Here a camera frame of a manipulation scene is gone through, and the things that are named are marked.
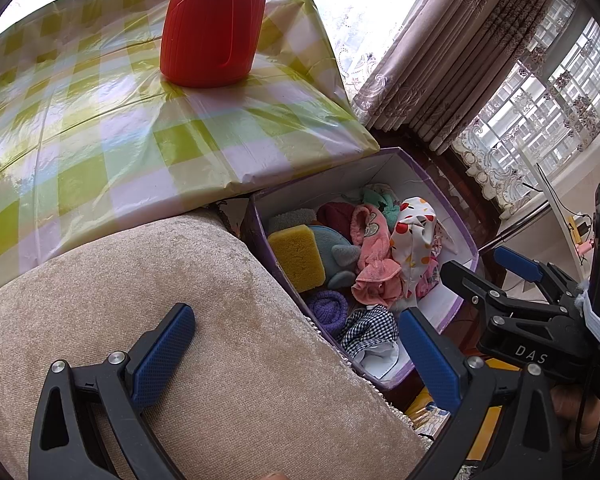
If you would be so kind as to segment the right hand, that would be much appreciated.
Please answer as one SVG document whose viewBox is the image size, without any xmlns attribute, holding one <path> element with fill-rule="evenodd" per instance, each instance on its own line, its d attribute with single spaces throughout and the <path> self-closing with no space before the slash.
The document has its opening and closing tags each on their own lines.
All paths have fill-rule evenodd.
<svg viewBox="0 0 600 480">
<path fill-rule="evenodd" d="M 550 390 L 550 395 L 560 426 L 562 448 L 569 450 L 578 444 L 591 444 L 600 424 L 600 399 L 560 387 Z"/>
</svg>

